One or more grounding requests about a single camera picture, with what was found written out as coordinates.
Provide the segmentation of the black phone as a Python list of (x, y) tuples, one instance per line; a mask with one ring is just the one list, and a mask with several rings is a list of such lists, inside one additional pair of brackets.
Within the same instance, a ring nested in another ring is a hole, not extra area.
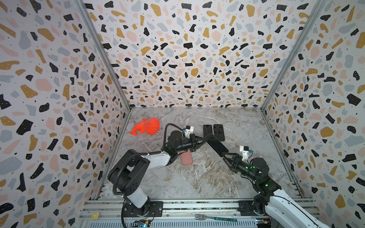
[(219, 141), (214, 135), (209, 134), (204, 137), (204, 140), (208, 145), (220, 156), (223, 157), (224, 153), (228, 153), (229, 150)]

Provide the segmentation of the light blue phone case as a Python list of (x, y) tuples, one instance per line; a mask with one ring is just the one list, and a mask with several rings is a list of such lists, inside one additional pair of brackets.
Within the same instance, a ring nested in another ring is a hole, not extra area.
[(203, 125), (203, 136), (204, 138), (210, 137), (213, 135), (213, 126), (211, 124)]

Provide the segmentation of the pink phone case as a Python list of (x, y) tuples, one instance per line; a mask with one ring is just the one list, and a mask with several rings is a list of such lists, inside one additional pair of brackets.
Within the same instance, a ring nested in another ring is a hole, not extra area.
[(180, 160), (183, 166), (193, 164), (192, 153), (190, 150), (180, 153)]

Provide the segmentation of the black phone case camera cutout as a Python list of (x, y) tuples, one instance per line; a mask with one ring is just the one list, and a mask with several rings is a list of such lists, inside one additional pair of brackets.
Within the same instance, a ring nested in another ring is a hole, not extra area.
[(222, 124), (214, 124), (213, 125), (213, 133), (214, 136), (221, 142), (225, 141), (224, 128)]

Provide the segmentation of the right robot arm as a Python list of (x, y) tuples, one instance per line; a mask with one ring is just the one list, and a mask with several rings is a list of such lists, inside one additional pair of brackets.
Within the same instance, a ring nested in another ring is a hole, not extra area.
[(248, 179), (258, 193), (251, 206), (245, 206), (245, 212), (256, 215), (268, 215), (284, 228), (327, 228), (324, 224), (296, 203), (269, 176), (269, 166), (263, 158), (254, 158), (245, 162), (236, 153), (223, 153), (222, 159), (229, 169), (242, 178)]

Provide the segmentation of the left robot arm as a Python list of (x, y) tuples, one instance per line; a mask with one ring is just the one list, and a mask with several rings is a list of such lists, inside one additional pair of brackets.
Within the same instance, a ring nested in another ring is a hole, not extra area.
[(186, 131), (173, 131), (167, 137), (164, 134), (161, 150), (140, 153), (128, 150), (109, 172), (107, 179), (113, 184), (112, 193), (122, 196), (127, 204), (146, 214), (150, 207), (150, 198), (140, 188), (140, 184), (149, 169), (168, 166), (188, 152), (195, 152), (206, 143), (203, 137), (188, 134)]

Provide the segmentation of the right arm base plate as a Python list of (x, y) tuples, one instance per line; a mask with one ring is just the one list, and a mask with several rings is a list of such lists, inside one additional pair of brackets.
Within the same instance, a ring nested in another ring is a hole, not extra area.
[(265, 216), (265, 204), (257, 200), (238, 201), (238, 211), (241, 216)]

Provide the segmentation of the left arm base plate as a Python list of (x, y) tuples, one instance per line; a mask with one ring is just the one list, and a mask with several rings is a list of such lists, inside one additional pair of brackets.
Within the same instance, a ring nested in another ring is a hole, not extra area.
[(138, 208), (133, 203), (124, 204), (122, 215), (125, 218), (131, 217), (162, 217), (163, 202), (148, 200), (142, 207)]

